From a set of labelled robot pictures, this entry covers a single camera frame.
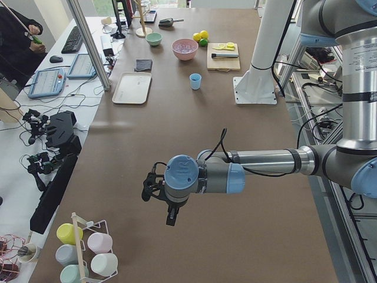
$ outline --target pink mug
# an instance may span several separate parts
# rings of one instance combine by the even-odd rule
[[[109,234],[96,232],[89,236],[88,247],[95,254],[104,254],[113,247],[113,239]]]

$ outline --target light blue mug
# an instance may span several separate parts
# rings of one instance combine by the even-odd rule
[[[89,269],[84,266],[85,276],[89,276]],[[78,265],[67,265],[60,273],[60,282],[61,283],[81,283],[80,280],[80,270]]]
[[[200,74],[191,74],[190,75],[190,86],[193,90],[198,90],[201,84],[201,75]]]
[[[69,244],[60,246],[55,253],[55,258],[62,266],[78,264],[76,246]]]

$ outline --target wooden table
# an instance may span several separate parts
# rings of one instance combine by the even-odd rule
[[[184,18],[171,30],[163,18]],[[295,134],[284,99],[275,106],[234,102],[232,78],[249,69],[259,18],[251,9],[159,9],[150,47],[131,34],[111,80],[132,71],[136,59],[152,59],[152,82],[142,106],[119,106],[103,96],[97,115],[30,282],[59,282],[55,231],[71,212],[106,219],[119,258],[108,282],[337,282],[307,177],[247,176],[239,195],[191,195],[175,227],[166,226],[167,205],[141,199],[143,180],[156,161],[177,154],[194,158],[212,149],[228,128],[227,150],[284,149]],[[131,32],[140,27],[134,20]],[[211,42],[239,45],[241,72],[207,71],[205,48],[179,61],[171,44],[208,30]],[[189,75],[202,75],[193,91]]]

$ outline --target person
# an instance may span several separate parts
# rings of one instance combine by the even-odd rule
[[[11,11],[30,33],[5,7],[0,6],[0,73],[9,81],[16,80],[23,88],[46,56],[46,46],[29,38],[41,34],[42,25],[13,9]]]

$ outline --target gray cloth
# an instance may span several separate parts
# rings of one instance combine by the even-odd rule
[[[149,59],[143,59],[143,60],[136,59],[136,68],[135,68],[136,72],[150,71],[150,70],[152,70],[152,60],[149,60]]]

